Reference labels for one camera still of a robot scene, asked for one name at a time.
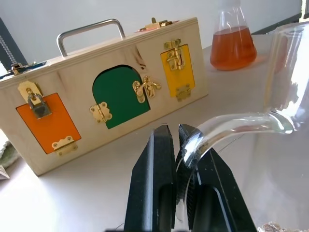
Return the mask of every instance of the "brass padlock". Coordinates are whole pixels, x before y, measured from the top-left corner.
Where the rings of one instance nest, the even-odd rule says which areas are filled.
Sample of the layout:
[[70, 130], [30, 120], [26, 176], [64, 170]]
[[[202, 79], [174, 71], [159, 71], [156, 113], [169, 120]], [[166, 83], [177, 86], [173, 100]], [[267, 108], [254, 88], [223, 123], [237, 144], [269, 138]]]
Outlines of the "brass padlock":
[[[31, 99], [35, 99], [35, 98], [39, 99], [41, 103], [34, 105]], [[28, 104], [37, 119], [50, 115], [52, 113], [50, 108], [48, 107], [48, 105], [43, 100], [43, 97], [40, 94], [30, 93], [28, 96]]]

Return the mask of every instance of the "glass flask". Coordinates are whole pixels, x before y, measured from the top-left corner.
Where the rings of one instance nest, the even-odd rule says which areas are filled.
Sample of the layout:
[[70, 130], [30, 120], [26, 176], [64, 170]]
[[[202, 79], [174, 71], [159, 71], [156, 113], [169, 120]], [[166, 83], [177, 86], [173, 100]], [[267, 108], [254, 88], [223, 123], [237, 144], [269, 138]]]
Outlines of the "glass flask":
[[212, 40], [211, 64], [223, 71], [246, 67], [256, 58], [256, 49], [245, 22], [240, 0], [221, 0]]
[[176, 164], [180, 182], [178, 220], [187, 229], [186, 197], [197, 163], [223, 138], [256, 135], [250, 179], [242, 189], [256, 226], [276, 221], [290, 229], [309, 228], [309, 23], [279, 27], [273, 35], [264, 111], [212, 118], [193, 132], [181, 147]]

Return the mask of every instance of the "wooden lock box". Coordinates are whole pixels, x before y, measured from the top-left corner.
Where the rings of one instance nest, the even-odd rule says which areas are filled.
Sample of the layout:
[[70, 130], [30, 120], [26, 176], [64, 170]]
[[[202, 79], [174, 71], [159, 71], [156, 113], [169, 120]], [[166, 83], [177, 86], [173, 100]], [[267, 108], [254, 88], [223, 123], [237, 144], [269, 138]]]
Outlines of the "wooden lock box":
[[[115, 24], [121, 37], [67, 55], [65, 37]], [[198, 22], [125, 36], [115, 19], [64, 32], [62, 54], [0, 81], [0, 128], [41, 175], [207, 95]]]

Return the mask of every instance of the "orange door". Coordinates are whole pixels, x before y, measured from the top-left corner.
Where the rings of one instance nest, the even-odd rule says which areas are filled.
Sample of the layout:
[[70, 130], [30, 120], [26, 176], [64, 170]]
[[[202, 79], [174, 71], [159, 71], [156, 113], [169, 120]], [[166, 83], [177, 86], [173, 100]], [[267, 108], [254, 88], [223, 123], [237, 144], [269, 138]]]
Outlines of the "orange door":
[[17, 111], [45, 153], [49, 154], [54, 151], [53, 142], [59, 142], [67, 136], [77, 141], [81, 136], [57, 93], [43, 99], [52, 112], [48, 116], [37, 119], [28, 104], [17, 107]]

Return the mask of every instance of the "brass hinge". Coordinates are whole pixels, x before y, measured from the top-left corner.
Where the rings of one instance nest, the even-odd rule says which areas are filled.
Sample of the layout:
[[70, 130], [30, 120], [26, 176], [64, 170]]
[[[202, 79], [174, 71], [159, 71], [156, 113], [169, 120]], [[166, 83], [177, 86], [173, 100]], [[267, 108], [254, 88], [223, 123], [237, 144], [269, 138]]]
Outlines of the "brass hinge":
[[93, 105], [90, 107], [90, 112], [93, 114], [93, 117], [96, 119], [97, 123], [107, 122], [112, 118], [109, 108], [107, 108], [106, 102], [101, 102], [98, 105]]
[[36, 83], [25, 81], [20, 83], [17, 89], [37, 119], [52, 113]]
[[67, 136], [65, 139], [60, 139], [59, 142], [52, 143], [52, 147], [59, 156], [63, 156], [77, 149], [77, 145], [72, 136]]
[[179, 102], [181, 102], [183, 99], [186, 99], [191, 96], [191, 89], [190, 85], [187, 84], [185, 86], [182, 86], [180, 88], [176, 89], [176, 98]]
[[142, 84], [140, 84], [139, 81], [134, 81], [132, 86], [133, 86], [133, 89], [136, 93], [136, 97], [137, 97], [137, 100], [139, 101], [139, 103], [145, 102], [145, 99], [146, 99], [145, 95], [144, 95], [143, 88], [145, 88], [146, 94], [149, 98], [154, 98], [155, 97], [155, 90], [161, 89], [161, 85], [150, 81], [149, 76], [144, 76]]
[[157, 22], [156, 19], [152, 17], [151, 24], [148, 24], [144, 28], [139, 29], [139, 31], [157, 29], [157, 28], [165, 27], [171, 24], [173, 24], [172, 21], [163, 20], [163, 21]]
[[169, 68], [174, 70], [181, 70], [185, 65], [183, 49], [179, 47], [181, 43], [180, 39], [168, 41], [164, 43], [164, 49], [172, 49], [168, 52], [167, 62], [169, 63]]

